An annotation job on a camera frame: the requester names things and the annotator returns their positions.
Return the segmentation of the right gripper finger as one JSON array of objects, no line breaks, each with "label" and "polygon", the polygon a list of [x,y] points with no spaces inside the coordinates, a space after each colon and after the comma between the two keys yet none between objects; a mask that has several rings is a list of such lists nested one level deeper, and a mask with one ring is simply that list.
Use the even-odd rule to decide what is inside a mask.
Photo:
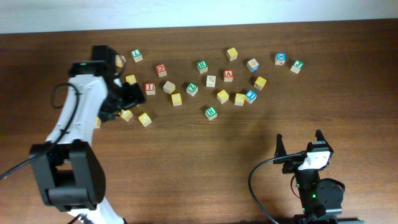
[{"label": "right gripper finger", "polygon": [[326,139],[320,129],[316,130],[315,137],[317,139],[317,142],[326,143]]},{"label": "right gripper finger", "polygon": [[285,156],[287,155],[287,152],[285,150],[285,146],[282,140],[282,135],[277,134],[276,137],[276,149],[274,153],[274,162],[285,162],[286,158]]}]

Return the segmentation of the yellow C block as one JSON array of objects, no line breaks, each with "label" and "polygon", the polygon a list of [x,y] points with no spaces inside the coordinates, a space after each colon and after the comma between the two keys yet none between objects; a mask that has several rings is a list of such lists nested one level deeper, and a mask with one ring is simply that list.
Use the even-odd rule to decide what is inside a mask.
[{"label": "yellow C block", "polygon": [[149,117],[149,115],[147,113],[142,113],[139,117],[138,117],[139,121],[141,122],[141,124],[146,127],[149,124],[151,124],[152,120]]}]

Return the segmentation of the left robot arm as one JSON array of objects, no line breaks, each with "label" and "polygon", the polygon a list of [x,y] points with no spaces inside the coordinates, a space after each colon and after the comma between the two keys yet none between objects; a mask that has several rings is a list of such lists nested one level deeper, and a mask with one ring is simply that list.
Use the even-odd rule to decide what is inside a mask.
[{"label": "left robot arm", "polygon": [[89,61],[72,65],[60,117],[29,153],[43,203],[82,223],[125,223],[105,197],[106,177],[91,148],[97,119],[112,120],[146,101],[138,84],[121,83],[117,57],[111,47],[95,45]]}]

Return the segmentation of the red I block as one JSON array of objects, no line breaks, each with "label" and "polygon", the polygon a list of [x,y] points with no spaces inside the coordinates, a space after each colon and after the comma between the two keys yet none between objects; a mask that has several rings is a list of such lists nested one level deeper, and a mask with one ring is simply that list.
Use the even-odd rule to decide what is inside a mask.
[{"label": "red I block", "polygon": [[154,83],[145,83],[145,92],[147,95],[154,95],[155,94],[155,84]]}]

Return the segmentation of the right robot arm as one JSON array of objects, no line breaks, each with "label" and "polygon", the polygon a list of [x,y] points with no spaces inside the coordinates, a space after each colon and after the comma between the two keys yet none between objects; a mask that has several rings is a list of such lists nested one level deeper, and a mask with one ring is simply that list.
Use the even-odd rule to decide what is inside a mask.
[{"label": "right robot arm", "polygon": [[321,179],[319,172],[329,165],[334,150],[320,130],[315,141],[297,154],[287,154],[282,135],[277,135],[274,164],[282,164],[283,174],[293,174],[303,208],[301,215],[294,215],[294,223],[337,223],[342,213],[345,185],[335,179]]}]

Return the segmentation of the red A block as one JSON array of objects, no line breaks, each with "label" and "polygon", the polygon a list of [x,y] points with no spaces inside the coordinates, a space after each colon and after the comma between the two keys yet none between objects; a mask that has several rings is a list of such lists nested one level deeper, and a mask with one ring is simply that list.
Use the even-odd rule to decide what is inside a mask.
[{"label": "red A block", "polygon": [[224,70],[223,78],[225,82],[232,82],[234,78],[233,70]]}]

